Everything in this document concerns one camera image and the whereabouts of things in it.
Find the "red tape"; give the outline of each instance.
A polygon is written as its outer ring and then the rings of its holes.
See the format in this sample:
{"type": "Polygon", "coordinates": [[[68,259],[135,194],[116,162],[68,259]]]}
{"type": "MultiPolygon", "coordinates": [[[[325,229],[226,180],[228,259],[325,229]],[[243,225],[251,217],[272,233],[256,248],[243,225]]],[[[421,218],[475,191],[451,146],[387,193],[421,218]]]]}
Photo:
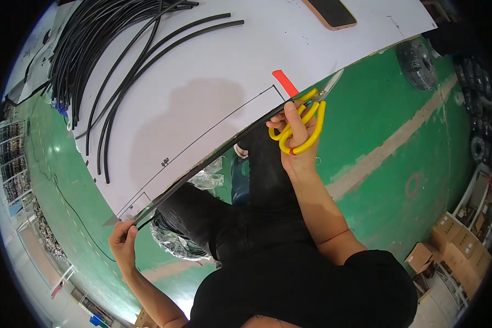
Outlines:
{"type": "Polygon", "coordinates": [[[286,93],[289,95],[290,98],[293,98],[296,95],[298,95],[299,91],[297,90],[297,88],[295,88],[295,86],[289,80],[289,78],[282,72],[282,70],[279,69],[273,71],[272,75],[277,79],[277,81],[279,81],[279,83],[284,88],[284,91],[286,91],[286,93]]]}

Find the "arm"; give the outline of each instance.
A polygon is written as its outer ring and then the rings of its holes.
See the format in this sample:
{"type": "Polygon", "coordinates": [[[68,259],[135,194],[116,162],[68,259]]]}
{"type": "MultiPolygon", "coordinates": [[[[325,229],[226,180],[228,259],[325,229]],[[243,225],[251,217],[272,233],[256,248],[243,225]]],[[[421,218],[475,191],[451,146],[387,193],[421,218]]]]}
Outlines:
{"type": "MultiPolygon", "coordinates": [[[[292,102],[286,103],[284,113],[276,115],[267,126],[282,130],[288,122],[293,137],[287,146],[295,148],[303,144],[315,129],[315,118],[305,126],[292,102]]],[[[348,225],[334,200],[328,194],[315,171],[316,142],[305,152],[287,155],[281,152],[281,161],[288,173],[303,214],[306,227],[317,245],[317,249],[336,265],[342,265],[351,255],[366,250],[348,229],[348,225]]]]}
{"type": "Polygon", "coordinates": [[[118,222],[109,238],[122,276],[150,317],[163,328],[181,328],[188,322],[182,310],[163,292],[158,290],[135,267],[134,221],[118,222]]]}

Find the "black shirt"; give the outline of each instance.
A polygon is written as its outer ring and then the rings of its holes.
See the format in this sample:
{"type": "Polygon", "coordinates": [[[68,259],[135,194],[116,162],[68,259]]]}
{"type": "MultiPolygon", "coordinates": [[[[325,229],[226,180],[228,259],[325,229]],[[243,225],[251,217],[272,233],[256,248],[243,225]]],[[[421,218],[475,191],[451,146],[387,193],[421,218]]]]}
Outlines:
{"type": "Polygon", "coordinates": [[[279,245],[226,263],[203,280],[184,328],[239,328],[254,315],[307,327],[408,327],[417,293],[387,251],[332,264],[305,244],[279,245]]]}

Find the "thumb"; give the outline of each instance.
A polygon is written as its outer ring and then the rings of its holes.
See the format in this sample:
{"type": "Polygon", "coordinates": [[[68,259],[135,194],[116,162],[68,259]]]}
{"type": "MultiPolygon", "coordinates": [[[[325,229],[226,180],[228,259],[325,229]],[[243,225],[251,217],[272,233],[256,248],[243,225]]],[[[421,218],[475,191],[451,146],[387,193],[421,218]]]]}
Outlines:
{"type": "Polygon", "coordinates": [[[131,226],[127,231],[127,237],[124,245],[128,245],[128,247],[135,248],[135,238],[137,237],[138,229],[135,226],[131,226]]]}
{"type": "Polygon", "coordinates": [[[301,121],[301,116],[295,108],[295,104],[291,101],[284,104],[284,115],[288,120],[289,126],[292,128],[293,140],[299,145],[302,145],[308,140],[308,130],[301,121]]]}

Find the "person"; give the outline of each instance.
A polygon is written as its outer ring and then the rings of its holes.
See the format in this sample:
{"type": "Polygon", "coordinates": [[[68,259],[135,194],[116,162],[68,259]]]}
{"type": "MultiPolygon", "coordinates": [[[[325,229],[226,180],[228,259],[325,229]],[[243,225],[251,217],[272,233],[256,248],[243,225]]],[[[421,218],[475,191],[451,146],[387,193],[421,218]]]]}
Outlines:
{"type": "MultiPolygon", "coordinates": [[[[266,125],[281,131],[290,124],[293,136],[286,145],[295,148],[315,123],[314,118],[304,125],[288,102],[266,125]]],[[[133,222],[115,226],[109,239],[113,255],[160,327],[412,323],[417,309],[412,280],[391,253],[368,250],[350,231],[315,171],[317,145],[284,154],[262,125],[239,142],[250,161],[246,204],[229,205],[185,184],[159,207],[164,219],[210,253],[218,267],[199,286],[190,320],[135,268],[133,222]]]]}

